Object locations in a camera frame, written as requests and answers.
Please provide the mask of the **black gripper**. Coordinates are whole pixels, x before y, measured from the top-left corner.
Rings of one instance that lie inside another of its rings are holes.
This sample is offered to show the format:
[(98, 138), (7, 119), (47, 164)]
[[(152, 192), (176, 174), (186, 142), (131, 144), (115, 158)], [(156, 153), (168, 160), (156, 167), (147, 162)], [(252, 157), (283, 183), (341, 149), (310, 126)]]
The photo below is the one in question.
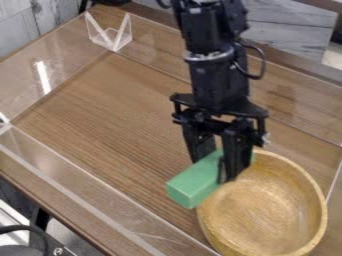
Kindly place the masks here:
[[(248, 80), (259, 80), (265, 75), (266, 62), (261, 74), (248, 73), (247, 54), (243, 48), (231, 48), (211, 54), (190, 53), (184, 58), (190, 67), (191, 94), (174, 94), (171, 101), (194, 111), (210, 115), (230, 115), (255, 119), (258, 128), (222, 130), (222, 156), (218, 163), (218, 183), (232, 181), (251, 165), (254, 145), (262, 146), (266, 135), (266, 109), (250, 102)], [(215, 137), (200, 126), (184, 123), (183, 137), (191, 161), (196, 163), (215, 149)]]

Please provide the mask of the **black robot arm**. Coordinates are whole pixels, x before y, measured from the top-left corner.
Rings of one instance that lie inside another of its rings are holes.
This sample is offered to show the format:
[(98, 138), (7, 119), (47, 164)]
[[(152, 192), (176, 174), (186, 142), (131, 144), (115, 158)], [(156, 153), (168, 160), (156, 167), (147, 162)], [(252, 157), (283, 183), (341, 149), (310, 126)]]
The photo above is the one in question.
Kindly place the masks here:
[(191, 91), (170, 96), (174, 122), (182, 126), (192, 162), (219, 147), (218, 182), (226, 183), (250, 167), (252, 149), (265, 145), (269, 111), (250, 101), (250, 82), (263, 78), (248, 72), (242, 39), (248, 29), (242, 0), (156, 0), (174, 12), (184, 40), (184, 62)]

